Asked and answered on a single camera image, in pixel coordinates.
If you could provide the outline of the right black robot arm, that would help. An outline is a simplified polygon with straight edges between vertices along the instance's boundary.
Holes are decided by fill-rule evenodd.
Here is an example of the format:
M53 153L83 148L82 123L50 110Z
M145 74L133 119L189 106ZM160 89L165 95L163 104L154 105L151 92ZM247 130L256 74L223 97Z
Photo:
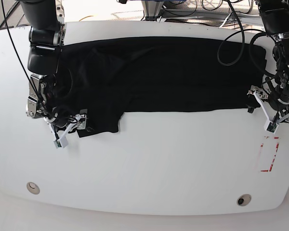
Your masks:
M83 81L78 62L64 49L66 25L56 2L22 0L20 5L31 25L27 116L46 119L55 131L90 131L88 109L80 99Z

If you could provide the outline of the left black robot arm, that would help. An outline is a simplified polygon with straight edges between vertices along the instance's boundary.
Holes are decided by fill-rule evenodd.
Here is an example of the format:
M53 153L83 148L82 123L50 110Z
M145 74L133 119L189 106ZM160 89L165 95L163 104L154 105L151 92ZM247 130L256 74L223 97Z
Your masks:
M267 84L270 90L268 103L272 109L286 114L289 113L289 1L258 0L256 3L265 31L256 34L250 41L250 58L257 69L267 76L264 84ZM260 67L252 56L253 44L262 36L271 37L275 42L275 74L270 74L265 68Z

